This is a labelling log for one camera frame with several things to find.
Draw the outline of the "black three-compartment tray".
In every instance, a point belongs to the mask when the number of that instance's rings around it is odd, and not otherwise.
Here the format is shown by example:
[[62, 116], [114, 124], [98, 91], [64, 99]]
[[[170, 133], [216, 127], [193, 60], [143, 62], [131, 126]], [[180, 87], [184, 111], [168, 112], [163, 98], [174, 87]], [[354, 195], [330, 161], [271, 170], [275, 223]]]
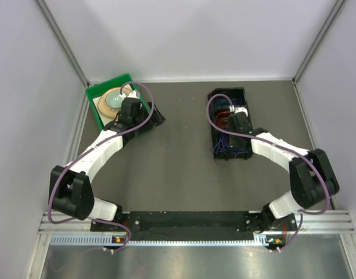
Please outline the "black three-compartment tray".
[[[208, 106], [208, 115], [210, 120], [220, 129], [228, 131], [229, 117], [232, 114], [229, 111], [230, 102], [235, 106], [245, 106], [249, 108], [246, 94], [243, 87], [235, 88], [216, 88], [207, 95], [210, 101]], [[214, 159], [249, 159], [252, 157], [251, 143], [249, 140], [248, 148], [232, 148], [229, 146], [229, 134], [222, 133], [211, 128], [212, 152]]]

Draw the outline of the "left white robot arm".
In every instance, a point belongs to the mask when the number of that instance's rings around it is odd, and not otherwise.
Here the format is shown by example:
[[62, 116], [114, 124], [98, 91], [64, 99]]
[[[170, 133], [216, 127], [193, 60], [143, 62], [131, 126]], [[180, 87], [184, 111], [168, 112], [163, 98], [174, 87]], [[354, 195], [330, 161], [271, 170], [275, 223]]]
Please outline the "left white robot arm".
[[121, 207], [94, 196], [91, 182], [107, 161], [130, 140], [165, 122], [153, 102], [146, 106], [138, 98], [127, 97], [115, 118], [108, 122], [97, 139], [66, 166], [51, 171], [48, 206], [70, 219], [101, 219], [110, 230], [123, 225]]

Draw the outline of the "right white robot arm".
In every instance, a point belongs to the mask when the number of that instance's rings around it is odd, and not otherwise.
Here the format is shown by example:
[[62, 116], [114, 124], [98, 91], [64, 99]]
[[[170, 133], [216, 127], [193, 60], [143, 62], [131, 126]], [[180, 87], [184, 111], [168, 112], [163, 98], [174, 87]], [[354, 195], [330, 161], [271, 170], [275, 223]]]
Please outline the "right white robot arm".
[[[228, 130], [232, 133], [231, 145], [263, 156], [289, 173], [290, 191], [262, 209], [266, 228], [276, 230], [284, 223], [284, 217], [308, 209], [339, 192], [339, 183], [325, 151], [297, 148], [275, 138], [263, 128], [252, 129], [244, 112], [229, 116]], [[239, 137], [233, 133], [246, 136]]]

